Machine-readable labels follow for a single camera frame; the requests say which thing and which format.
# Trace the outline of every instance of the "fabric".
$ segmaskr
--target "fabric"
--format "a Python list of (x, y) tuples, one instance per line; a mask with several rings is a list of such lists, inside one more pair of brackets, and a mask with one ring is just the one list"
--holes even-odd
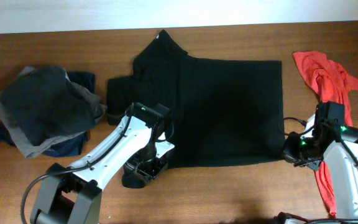
[[(306, 84), (320, 96), (323, 103), (333, 101), (344, 104), (345, 123), (353, 126), (348, 93), (351, 90), (358, 90), (358, 79), (349, 75), (341, 64), (328, 60), (324, 53), (296, 52), (293, 57)], [(328, 207), (329, 214), (335, 217), (333, 181), (324, 162), (319, 171), (315, 172), (315, 176), (323, 202)]]
[[(35, 68), (26, 67), (25, 69), (23, 69), (23, 71), (20, 72), (19, 76), (26, 75), (29, 72), (32, 72), (33, 70), (35, 70)], [(68, 72), (67, 77), (71, 78), (73, 83), (74, 82), (82, 83), (85, 87), (90, 88), (91, 90), (94, 90), (94, 74), (92, 74), (92, 73), (88, 73), (88, 72)], [(81, 96), (81, 94), (83, 94), (83, 96), (81, 96), (81, 97), (84, 100), (92, 99), (92, 97), (88, 96), (89, 94), (92, 94), (92, 93), (90, 93), (88, 91), (81, 90), (81, 91), (78, 92), (78, 94), (80, 96)], [(93, 97), (93, 99), (98, 100), (98, 102), (101, 101), (100, 97)], [(105, 114), (106, 106), (102, 105), (102, 104), (96, 104), (93, 101), (89, 101), (89, 102), (87, 102), (87, 104), (96, 105), (96, 108), (92, 108), (91, 111), (93, 113), (94, 122), (97, 123), (103, 117), (103, 115)], [(84, 135), (84, 132), (80, 132), (80, 133), (75, 133), (75, 134), (71, 134), (71, 135), (67, 135), (67, 136), (57, 136), (57, 137), (53, 137), (53, 138), (45, 140), (39, 146), (33, 146), (33, 145), (31, 145), (31, 143), (29, 142), (29, 140), (27, 139), (25, 134), (17, 126), (17, 124), (14, 121), (14, 119), (12, 118), (12, 116), (10, 116), (10, 114), (5, 110), (4, 105), (2, 105), (1, 102), (0, 102), (0, 120), (2, 121), (2, 123), (5, 125), (5, 127), (9, 131), (8, 136), (12, 138), (12, 141), (13, 141), (14, 145), (17, 146), (17, 148), (20, 150), (20, 152), (26, 158), (37, 157), (47, 149), (55, 149), (56, 151), (58, 151), (59, 149), (61, 149), (61, 147), (65, 146), (65, 145), (61, 144), (61, 145), (54, 146), (54, 147), (52, 147), (52, 146), (56, 145), (56, 144), (58, 144), (60, 142), (65, 142), (67, 140), (73, 139), (73, 138), (75, 138), (75, 137), (77, 137), (79, 135)], [(7, 134), (6, 133), (1, 134), (1, 133), (2, 132), (0, 132), (0, 140), (4, 141), (3, 139), (4, 138), (6, 139)], [(85, 139), (87, 139), (87, 138), (88, 137), (83, 136), (81, 139), (80, 138), (75, 139), (75, 140), (78, 140), (77, 146), (80, 145), (80, 143), (79, 143), (80, 141), (85, 141)]]
[(44, 67), (11, 83), (0, 102), (33, 146), (96, 126), (89, 104), (60, 67)]
[[(32, 67), (26, 67), (23, 70), (24, 72), (22, 73), (26, 74), (32, 72), (33, 70), (35, 69)], [(67, 72), (67, 77), (72, 83), (77, 83), (85, 87), (87, 90), (89, 90), (90, 93), (94, 93), (95, 75), (93, 73)], [(82, 95), (89, 95), (89, 93), (83, 91), (81, 88), (79, 88), (78, 91), (80, 93), (82, 92)], [(104, 105), (99, 105), (96, 107), (96, 109), (103, 110), (100, 113), (96, 113), (96, 114), (100, 114), (100, 117), (96, 118), (96, 122), (98, 122), (98, 120), (103, 117), (106, 107)], [(85, 132), (77, 137), (50, 146), (50, 148), (46, 149), (42, 154), (52, 157), (78, 156), (82, 153), (83, 146), (87, 141), (88, 141), (88, 132)], [(11, 136), (9, 135), (9, 131), (5, 128), (5, 126), (2, 123), (0, 124), (0, 142), (6, 142), (11, 146), (16, 146)]]
[[(83, 146), (87, 141), (88, 132), (85, 132), (77, 137), (50, 146), (50, 148), (46, 149), (42, 154), (52, 157), (78, 156), (82, 153)], [(9, 135), (9, 131), (2, 123), (0, 124), (0, 142), (6, 142), (10, 146), (16, 146)]]
[(133, 71), (131, 77), (108, 81), (109, 124), (117, 124), (132, 102), (170, 108), (175, 148), (169, 168), (281, 159), (280, 61), (194, 58), (162, 30), (134, 59)]

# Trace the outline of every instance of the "wooden surface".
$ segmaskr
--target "wooden surface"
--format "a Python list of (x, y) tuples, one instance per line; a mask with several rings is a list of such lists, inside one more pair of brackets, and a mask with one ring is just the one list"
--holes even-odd
[(358, 0), (0, 1), (3, 34), (351, 20)]
[[(96, 74), (96, 93), (105, 100), (109, 78), (131, 74), (131, 62), (158, 29), (102, 30), (0, 35), (0, 91), (25, 65), (60, 65)], [(318, 103), (305, 85), (292, 52), (318, 50), (358, 78), (358, 22), (274, 24), (167, 29), (194, 57), (227, 60), (281, 60), (284, 115), (307, 119)], [(358, 91), (350, 92), (354, 126), (358, 127)], [(115, 127), (104, 120), (91, 132), (85, 152)], [(286, 129), (301, 131), (294, 123)], [(19, 203), (31, 180), (54, 162), (64, 166), (79, 157), (24, 159), (0, 143), (0, 223), (20, 223)], [(254, 166), (191, 168), (166, 171), (144, 189), (126, 189), (120, 171), (103, 192), (100, 222), (219, 223), (271, 218), (290, 212), (305, 218), (327, 217), (314, 174), (283, 161)], [(29, 218), (37, 185), (31, 191)]]

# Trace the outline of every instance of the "black cable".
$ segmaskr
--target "black cable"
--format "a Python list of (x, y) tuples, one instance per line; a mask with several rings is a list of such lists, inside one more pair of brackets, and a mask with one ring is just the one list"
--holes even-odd
[[(278, 125), (278, 128), (280, 130), (280, 132), (282, 132), (283, 134), (289, 136), (290, 134), (285, 133), (284, 131), (282, 131), (281, 126), (284, 120), (286, 119), (293, 119), (295, 121), (298, 121), (300, 123), (302, 123), (300, 119), (297, 118), (292, 118), (292, 117), (287, 117), (281, 120), (280, 124)], [(301, 136), (304, 135), (308, 132), (310, 132), (313, 128), (322, 125), (325, 127), (328, 127), (335, 135), (335, 138), (343, 145), (344, 149), (346, 150), (346, 152), (350, 155), (350, 157), (352, 158), (352, 160), (356, 163), (356, 166), (358, 168), (358, 159), (356, 158), (356, 156), (353, 154), (353, 152), (349, 149), (349, 147), (347, 146), (347, 144), (343, 141), (341, 135), (339, 133), (337, 133), (334, 128), (326, 123), (322, 123), (322, 122), (318, 122), (315, 123), (312, 127), (308, 128), (306, 131), (302, 132), (302, 133), (296, 133), (296, 135)], [(308, 221), (306, 224), (316, 224), (316, 223), (358, 223), (358, 218), (320, 218), (320, 219), (316, 219), (316, 220), (310, 220)]]
[(95, 159), (93, 162), (89, 162), (87, 161), (87, 165), (83, 166), (83, 167), (79, 167), (79, 168), (72, 168), (72, 169), (68, 169), (68, 170), (64, 170), (61, 172), (54, 172), (54, 173), (50, 173), (50, 174), (44, 174), (41, 175), (40, 177), (36, 178), (35, 180), (33, 180), (31, 182), (31, 184), (26, 188), (26, 190), (24, 191), (23, 197), (22, 197), (22, 202), (20, 204), (20, 216), (22, 219), (22, 223), (23, 224), (27, 224), (27, 221), (25, 220), (25, 216), (24, 216), (24, 205), (25, 205), (25, 201), (27, 200), (27, 196), (29, 196), (30, 190), (32, 189), (32, 187), (37, 184), (38, 182), (40, 182), (41, 180), (44, 180), (48, 177), (51, 176), (55, 176), (55, 175), (63, 175), (63, 174), (71, 174), (74, 172), (78, 172), (78, 171), (82, 171), (88, 168), (92, 168), (93, 165), (95, 165), (96, 163), (98, 163), (100, 160), (102, 160), (107, 154), (109, 154), (109, 152), (116, 147), (116, 145), (119, 143), (119, 141), (125, 136), (125, 132), (128, 129), (129, 123), (131, 122), (131, 118), (132, 115), (134, 114), (134, 104), (131, 104), (131, 108), (130, 108), (130, 112), (128, 115), (128, 120), (127, 123), (124, 127), (124, 129), (120, 132), (119, 137), (117, 138), (117, 140), (109, 147), (109, 149), (104, 152), (101, 156), (99, 156), (97, 159)]
[(165, 139), (163, 139), (163, 140), (157, 139), (157, 140), (155, 140), (155, 142), (164, 142), (164, 141), (170, 140), (170, 139), (172, 138), (174, 132), (175, 132), (175, 127), (173, 126), (173, 121), (172, 121), (172, 124), (171, 124), (171, 134), (169, 135), (169, 137), (168, 137), (168, 138), (165, 138)]
[(298, 119), (298, 118), (293, 118), (293, 117), (283, 118), (283, 119), (279, 122), (279, 124), (278, 124), (278, 130), (279, 130), (282, 134), (284, 134), (284, 135), (286, 135), (286, 136), (289, 136), (289, 135), (291, 135), (291, 134), (286, 133), (281, 127), (284, 127), (283, 123), (284, 123), (285, 120), (288, 120), (288, 119), (297, 121), (297, 122), (299, 122), (300, 124), (302, 124), (304, 127), (305, 127), (306, 124), (308, 123), (307, 121), (304, 121), (304, 120)]

